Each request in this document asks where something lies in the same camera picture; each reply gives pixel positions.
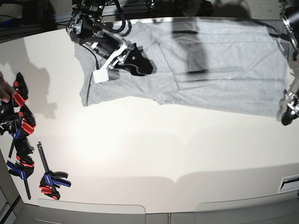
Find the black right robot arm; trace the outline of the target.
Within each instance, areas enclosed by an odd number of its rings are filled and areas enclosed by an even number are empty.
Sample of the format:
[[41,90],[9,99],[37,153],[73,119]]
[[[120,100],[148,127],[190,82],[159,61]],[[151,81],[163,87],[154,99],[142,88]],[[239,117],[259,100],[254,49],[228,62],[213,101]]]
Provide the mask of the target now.
[[122,22],[118,29],[110,28],[101,22],[106,6],[105,0],[80,1],[73,8],[71,19],[66,26],[66,31],[74,43],[86,48],[94,56],[99,55],[106,60],[102,66],[96,61],[96,71],[93,72],[96,83],[113,69],[126,70],[131,75],[140,77],[153,72],[151,62],[142,56],[135,43],[111,36],[120,33],[126,26],[119,1],[115,0],[114,3]]

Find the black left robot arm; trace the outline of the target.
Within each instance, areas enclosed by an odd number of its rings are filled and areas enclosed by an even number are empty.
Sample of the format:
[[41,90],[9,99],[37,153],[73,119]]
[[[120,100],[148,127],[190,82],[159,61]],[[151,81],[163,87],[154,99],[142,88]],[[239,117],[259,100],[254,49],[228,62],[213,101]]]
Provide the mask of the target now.
[[[279,0],[280,18],[288,33],[294,52],[292,60],[299,61],[299,6],[291,1]],[[290,125],[299,117],[299,88],[286,94],[286,111],[282,114],[281,123]]]

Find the person hand at edge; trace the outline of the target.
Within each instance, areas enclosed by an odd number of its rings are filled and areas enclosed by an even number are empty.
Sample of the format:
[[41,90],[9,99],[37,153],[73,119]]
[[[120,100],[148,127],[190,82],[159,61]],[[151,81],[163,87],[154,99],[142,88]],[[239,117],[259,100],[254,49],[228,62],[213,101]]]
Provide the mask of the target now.
[[0,100],[8,103],[14,94],[14,89],[4,79],[2,72],[0,72]]

